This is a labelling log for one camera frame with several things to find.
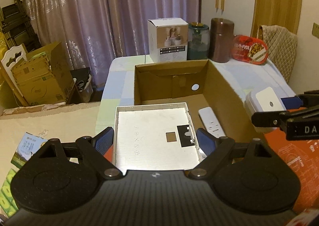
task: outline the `gold lid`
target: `gold lid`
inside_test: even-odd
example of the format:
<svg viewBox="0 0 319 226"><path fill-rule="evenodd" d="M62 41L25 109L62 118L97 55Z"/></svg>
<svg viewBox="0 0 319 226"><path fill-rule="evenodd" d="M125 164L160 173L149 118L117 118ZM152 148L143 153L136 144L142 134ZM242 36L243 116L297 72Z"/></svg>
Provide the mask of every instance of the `gold lid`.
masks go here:
<svg viewBox="0 0 319 226"><path fill-rule="evenodd" d="M191 24L192 27L203 27L204 26L204 24L198 23L198 22L192 22L190 24Z"/></svg>

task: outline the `white chair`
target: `white chair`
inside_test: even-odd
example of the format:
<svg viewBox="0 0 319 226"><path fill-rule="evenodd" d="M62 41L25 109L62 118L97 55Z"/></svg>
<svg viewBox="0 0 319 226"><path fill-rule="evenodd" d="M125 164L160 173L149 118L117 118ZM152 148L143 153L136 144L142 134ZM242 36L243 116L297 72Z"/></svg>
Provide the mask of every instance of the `white chair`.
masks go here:
<svg viewBox="0 0 319 226"><path fill-rule="evenodd" d="M23 96L23 94L21 93L20 89L18 88L13 78L11 69L22 58L25 59L25 61L27 61L27 50L24 44L21 44L19 46L13 46L10 50L7 50L6 53L4 54L3 59L1 60L4 70L7 72L9 78L11 79L12 83L15 85L15 87L17 88L21 96Z"/></svg>

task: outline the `checkered tablecloth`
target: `checkered tablecloth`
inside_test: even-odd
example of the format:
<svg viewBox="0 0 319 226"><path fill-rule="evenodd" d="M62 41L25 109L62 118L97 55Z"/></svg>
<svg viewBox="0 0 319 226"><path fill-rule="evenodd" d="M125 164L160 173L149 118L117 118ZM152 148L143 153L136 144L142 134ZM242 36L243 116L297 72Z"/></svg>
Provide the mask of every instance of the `checkered tablecloth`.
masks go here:
<svg viewBox="0 0 319 226"><path fill-rule="evenodd" d="M148 63L153 63L149 55L121 57L113 60L98 112L96 134L108 126L114 127L117 106L134 105L134 67ZM271 86L280 98L295 96L270 60L262 66L234 59L227 63L213 62L213 64L243 102L246 95L256 87Z"/></svg>

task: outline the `brown canister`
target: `brown canister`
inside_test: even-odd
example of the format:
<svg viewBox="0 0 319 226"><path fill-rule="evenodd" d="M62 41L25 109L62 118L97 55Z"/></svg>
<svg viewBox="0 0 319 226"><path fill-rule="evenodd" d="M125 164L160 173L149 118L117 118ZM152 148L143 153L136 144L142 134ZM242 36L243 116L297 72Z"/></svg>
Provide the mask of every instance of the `brown canister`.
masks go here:
<svg viewBox="0 0 319 226"><path fill-rule="evenodd" d="M211 21L211 44L209 58L216 62L228 62L231 56L234 39L234 22L224 18L213 18Z"/></svg>

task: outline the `white plastic tray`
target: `white plastic tray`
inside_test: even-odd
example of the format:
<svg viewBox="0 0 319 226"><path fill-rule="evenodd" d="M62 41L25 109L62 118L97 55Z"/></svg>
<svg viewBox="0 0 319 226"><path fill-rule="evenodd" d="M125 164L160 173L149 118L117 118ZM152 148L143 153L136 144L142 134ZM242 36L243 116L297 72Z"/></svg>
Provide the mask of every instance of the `white plastic tray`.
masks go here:
<svg viewBox="0 0 319 226"><path fill-rule="evenodd" d="M189 125L193 146L181 146L177 126ZM166 133L175 132L168 142ZM113 164L127 170L188 170L202 158L186 103L117 107Z"/></svg>

